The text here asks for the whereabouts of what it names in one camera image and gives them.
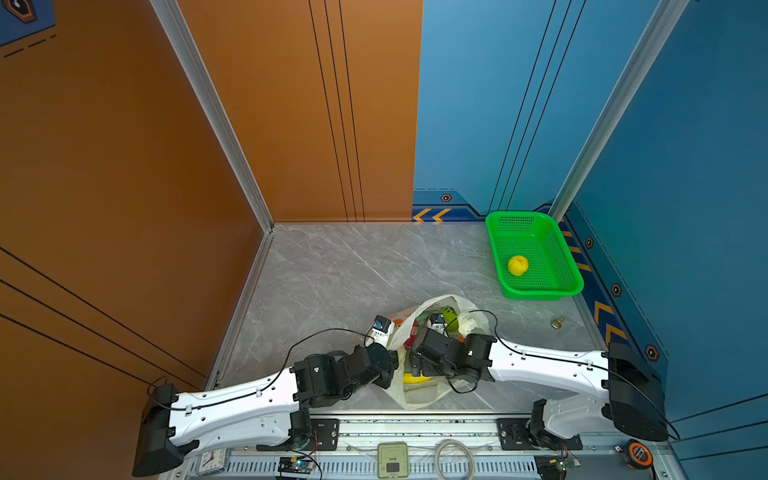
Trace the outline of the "yellow translucent plastic bag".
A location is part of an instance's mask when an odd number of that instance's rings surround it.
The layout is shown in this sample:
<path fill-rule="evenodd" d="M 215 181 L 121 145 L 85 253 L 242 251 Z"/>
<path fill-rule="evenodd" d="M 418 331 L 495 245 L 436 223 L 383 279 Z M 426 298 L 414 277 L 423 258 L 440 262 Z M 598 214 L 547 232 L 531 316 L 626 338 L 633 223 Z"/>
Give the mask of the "yellow translucent plastic bag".
<path fill-rule="evenodd" d="M 470 300 L 441 295 L 390 319 L 395 327 L 385 346 L 400 366 L 386 393 L 402 408 L 424 409 L 491 379 L 489 319 Z"/>

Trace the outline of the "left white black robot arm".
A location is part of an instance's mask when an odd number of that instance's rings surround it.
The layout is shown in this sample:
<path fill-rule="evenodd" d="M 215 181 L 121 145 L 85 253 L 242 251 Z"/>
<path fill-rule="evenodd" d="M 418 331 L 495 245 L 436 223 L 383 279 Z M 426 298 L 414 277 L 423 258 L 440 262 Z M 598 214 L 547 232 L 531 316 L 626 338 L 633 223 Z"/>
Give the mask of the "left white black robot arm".
<path fill-rule="evenodd" d="M 246 444 L 297 447 L 312 435 L 310 412 L 349 399 L 369 384 L 386 389 L 399 366 L 379 343 L 346 354 L 314 354 L 259 380 L 218 390 L 155 387 L 142 412 L 132 474 L 151 477 L 185 459 Z"/>

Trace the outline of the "yellow lemon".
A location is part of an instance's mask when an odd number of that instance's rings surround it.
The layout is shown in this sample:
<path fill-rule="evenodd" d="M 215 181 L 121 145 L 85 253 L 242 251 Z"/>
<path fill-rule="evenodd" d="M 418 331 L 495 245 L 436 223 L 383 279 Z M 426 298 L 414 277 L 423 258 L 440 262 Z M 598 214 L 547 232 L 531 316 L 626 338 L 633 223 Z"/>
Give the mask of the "yellow lemon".
<path fill-rule="evenodd" d="M 507 270 L 514 277 L 523 276 L 529 269 L 529 261 L 522 255 L 511 257 L 507 262 Z"/>

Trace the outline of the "green plastic mesh basket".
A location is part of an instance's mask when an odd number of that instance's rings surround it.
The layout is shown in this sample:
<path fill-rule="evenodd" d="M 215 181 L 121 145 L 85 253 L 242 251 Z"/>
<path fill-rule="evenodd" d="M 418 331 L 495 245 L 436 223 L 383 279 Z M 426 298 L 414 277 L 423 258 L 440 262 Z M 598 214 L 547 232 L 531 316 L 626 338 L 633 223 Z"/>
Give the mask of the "green plastic mesh basket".
<path fill-rule="evenodd" d="M 500 289 L 512 300 L 554 301 L 579 295 L 584 280 L 558 223 L 540 212 L 496 211 L 485 219 Z M 521 277 L 507 270 L 508 260 L 529 261 Z"/>

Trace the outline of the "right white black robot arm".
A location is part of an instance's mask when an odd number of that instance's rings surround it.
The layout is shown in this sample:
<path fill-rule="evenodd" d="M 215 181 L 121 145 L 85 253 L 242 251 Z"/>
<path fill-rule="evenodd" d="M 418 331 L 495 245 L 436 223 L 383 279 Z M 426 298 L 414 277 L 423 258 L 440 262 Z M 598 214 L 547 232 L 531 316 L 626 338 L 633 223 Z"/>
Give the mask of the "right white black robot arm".
<path fill-rule="evenodd" d="M 409 355 L 417 376 L 463 380 L 472 386 L 482 381 L 523 382 L 568 391 L 565 399 L 533 404 L 526 431 L 539 449 L 577 446 L 583 433 L 618 431 L 650 442 L 670 436 L 662 381 L 624 344 L 606 351 L 560 351 L 487 334 L 459 341 L 427 329 L 416 337 Z"/>

